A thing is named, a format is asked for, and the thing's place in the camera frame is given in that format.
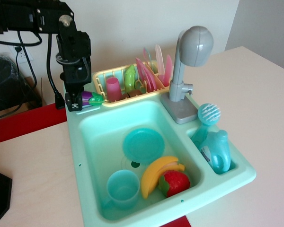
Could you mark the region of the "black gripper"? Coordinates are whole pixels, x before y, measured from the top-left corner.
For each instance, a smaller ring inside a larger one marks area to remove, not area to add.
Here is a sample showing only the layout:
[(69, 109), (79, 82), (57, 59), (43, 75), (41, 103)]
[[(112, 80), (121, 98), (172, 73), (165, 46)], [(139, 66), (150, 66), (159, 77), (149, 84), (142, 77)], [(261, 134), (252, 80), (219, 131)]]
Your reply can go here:
[(84, 86), (91, 82), (90, 58), (83, 57), (74, 64), (64, 64), (60, 79), (64, 82), (65, 103), (71, 111), (82, 110), (82, 95)]

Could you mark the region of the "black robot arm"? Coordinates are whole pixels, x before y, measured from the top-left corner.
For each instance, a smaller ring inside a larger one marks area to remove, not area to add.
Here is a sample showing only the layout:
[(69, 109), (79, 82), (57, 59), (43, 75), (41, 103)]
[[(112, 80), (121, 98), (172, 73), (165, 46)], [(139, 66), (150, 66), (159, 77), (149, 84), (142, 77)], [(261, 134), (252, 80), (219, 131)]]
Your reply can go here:
[(35, 35), (56, 35), (62, 65), (60, 78), (66, 90), (64, 100), (70, 112), (83, 108), (84, 85), (91, 82), (91, 46), (87, 33), (77, 30), (74, 12), (60, 0), (0, 0), (0, 34), (28, 31)]

